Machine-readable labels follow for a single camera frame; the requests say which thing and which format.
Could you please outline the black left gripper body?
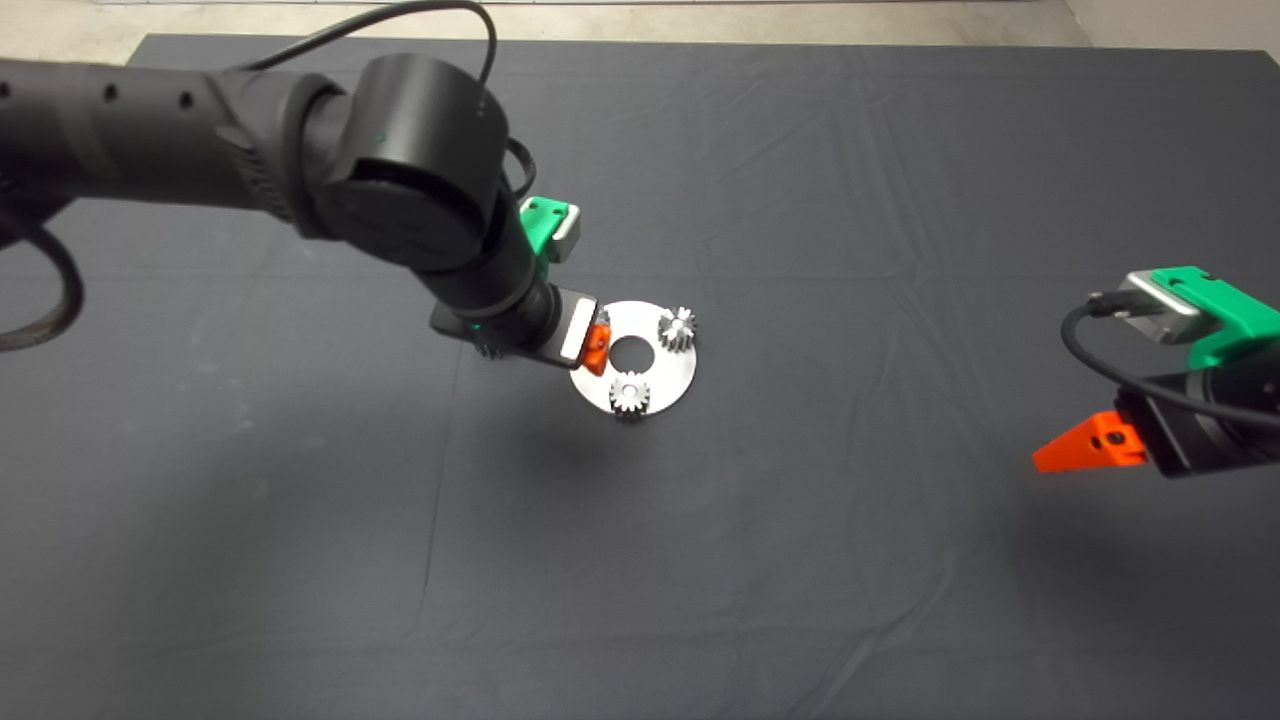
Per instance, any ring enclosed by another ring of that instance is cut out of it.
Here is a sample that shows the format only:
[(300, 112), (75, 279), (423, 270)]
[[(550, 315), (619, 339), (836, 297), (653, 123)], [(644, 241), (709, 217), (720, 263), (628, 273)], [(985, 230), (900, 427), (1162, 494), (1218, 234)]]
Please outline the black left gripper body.
[(486, 359), (524, 357), (575, 370), (582, 365), (584, 343), (599, 311), (591, 295), (536, 281), (517, 304), (494, 316), (463, 318), (436, 304), (430, 327)]

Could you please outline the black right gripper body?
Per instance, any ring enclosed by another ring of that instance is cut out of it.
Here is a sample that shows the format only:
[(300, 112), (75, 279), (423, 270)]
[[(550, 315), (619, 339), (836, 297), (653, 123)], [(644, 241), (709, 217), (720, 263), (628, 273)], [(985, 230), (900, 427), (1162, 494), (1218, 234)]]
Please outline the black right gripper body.
[(1117, 391), (1115, 409), (1166, 478), (1276, 465), (1279, 460), (1277, 432), (1272, 429), (1199, 415), (1129, 388)]

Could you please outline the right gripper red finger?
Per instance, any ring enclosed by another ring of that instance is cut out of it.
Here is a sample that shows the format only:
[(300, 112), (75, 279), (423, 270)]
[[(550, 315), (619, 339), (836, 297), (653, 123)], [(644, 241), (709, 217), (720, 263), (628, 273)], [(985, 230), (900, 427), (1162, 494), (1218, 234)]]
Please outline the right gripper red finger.
[(1147, 448), (1135, 427), (1119, 411), (1103, 411), (1041, 446), (1032, 461), (1044, 474), (1134, 468), (1147, 464)]

